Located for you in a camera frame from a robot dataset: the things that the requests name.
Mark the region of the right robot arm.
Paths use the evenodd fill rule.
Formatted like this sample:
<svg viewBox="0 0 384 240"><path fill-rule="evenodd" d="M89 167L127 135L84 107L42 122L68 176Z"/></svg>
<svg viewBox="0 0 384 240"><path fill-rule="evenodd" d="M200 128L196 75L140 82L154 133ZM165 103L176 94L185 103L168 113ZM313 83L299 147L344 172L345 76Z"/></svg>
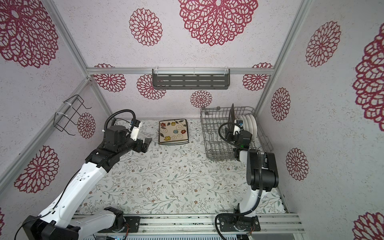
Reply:
<svg viewBox="0 0 384 240"><path fill-rule="evenodd" d="M275 155L251 149L252 136L250 132L242 129L234 133L227 133L226 136L219 131L219 137L234 146L236 160L246 164L248 185L246 196L233 213L216 215L215 229L221 237L223 237L222 232L260 231L256 209L266 193L279 185Z"/></svg>

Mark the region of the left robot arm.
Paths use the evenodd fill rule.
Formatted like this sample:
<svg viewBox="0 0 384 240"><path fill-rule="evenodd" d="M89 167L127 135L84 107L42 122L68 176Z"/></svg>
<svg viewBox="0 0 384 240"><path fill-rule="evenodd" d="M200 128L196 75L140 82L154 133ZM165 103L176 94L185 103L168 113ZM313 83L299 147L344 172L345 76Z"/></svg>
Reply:
<svg viewBox="0 0 384 240"><path fill-rule="evenodd" d="M124 213L113 207L75 221L73 216L94 186L130 151L146 153L151 138L137 138L140 129L111 126L104 131L102 143L86 158L63 192L41 213L28 216L21 229L29 240L82 240L102 230L122 232L126 227Z"/></svg>

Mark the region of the black square plate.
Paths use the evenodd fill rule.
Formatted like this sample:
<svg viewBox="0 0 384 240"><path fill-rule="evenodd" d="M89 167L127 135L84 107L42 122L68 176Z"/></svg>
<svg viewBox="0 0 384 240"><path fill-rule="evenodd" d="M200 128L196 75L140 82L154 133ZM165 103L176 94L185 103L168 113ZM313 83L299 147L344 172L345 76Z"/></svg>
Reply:
<svg viewBox="0 0 384 240"><path fill-rule="evenodd" d="M232 123L232 125L228 125L228 130L230 133L233 133L235 130L234 123L235 123L236 119L237 118L236 118L236 114L235 114L235 106L234 106L234 104L232 104L231 108L230 108L229 119L228 119L228 122Z"/></svg>
<svg viewBox="0 0 384 240"><path fill-rule="evenodd" d="M189 126L186 119L159 122L159 142L189 142Z"/></svg>

